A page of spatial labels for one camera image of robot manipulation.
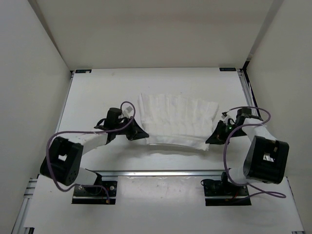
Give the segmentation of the white skirt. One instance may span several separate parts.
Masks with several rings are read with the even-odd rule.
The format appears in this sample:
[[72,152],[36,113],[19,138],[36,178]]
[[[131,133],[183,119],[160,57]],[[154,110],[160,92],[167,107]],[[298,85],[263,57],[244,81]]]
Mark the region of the white skirt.
[[219,104],[181,95],[138,96],[142,129],[148,145],[165,145],[207,151]]

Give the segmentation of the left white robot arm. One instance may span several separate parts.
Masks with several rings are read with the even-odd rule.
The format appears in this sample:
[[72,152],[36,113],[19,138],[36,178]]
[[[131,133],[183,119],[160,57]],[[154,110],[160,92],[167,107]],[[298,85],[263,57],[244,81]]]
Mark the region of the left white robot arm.
[[130,102],[127,108],[111,107],[105,118],[100,119],[92,131],[61,131],[47,142],[46,156],[40,173],[59,186],[82,185],[91,195],[102,190],[98,175],[81,168],[83,155],[111,143],[116,136],[125,136],[128,141],[149,137],[135,120],[136,109]]

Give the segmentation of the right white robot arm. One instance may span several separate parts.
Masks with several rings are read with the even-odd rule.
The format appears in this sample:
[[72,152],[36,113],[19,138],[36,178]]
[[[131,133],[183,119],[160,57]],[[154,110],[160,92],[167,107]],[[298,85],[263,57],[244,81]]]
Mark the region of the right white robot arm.
[[[289,144],[275,138],[266,128],[271,120],[253,115],[254,107],[235,107],[236,118],[230,117],[227,111],[222,113],[221,120],[212,135],[206,140],[209,145],[222,145],[223,165],[226,178],[219,182],[219,190],[225,194],[232,194],[237,186],[251,185],[252,183],[279,184],[283,180],[289,153]],[[250,147],[243,165],[238,168],[229,168],[227,164],[227,149],[230,140],[234,137],[247,136]]]

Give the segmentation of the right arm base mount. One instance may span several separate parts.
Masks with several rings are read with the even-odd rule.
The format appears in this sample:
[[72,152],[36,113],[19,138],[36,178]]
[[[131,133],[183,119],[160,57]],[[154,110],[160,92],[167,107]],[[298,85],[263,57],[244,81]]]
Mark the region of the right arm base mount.
[[225,172],[220,179],[203,179],[205,206],[251,206],[247,186],[236,186],[228,181]]

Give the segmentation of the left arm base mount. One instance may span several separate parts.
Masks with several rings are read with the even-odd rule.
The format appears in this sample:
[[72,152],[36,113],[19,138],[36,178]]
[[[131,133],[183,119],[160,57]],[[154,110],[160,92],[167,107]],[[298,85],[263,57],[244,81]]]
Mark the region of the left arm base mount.
[[102,177],[101,185],[107,190],[109,195],[109,201],[107,200],[107,194],[102,188],[74,188],[72,196],[72,204],[91,204],[91,205],[115,205],[117,196],[117,179],[114,180]]

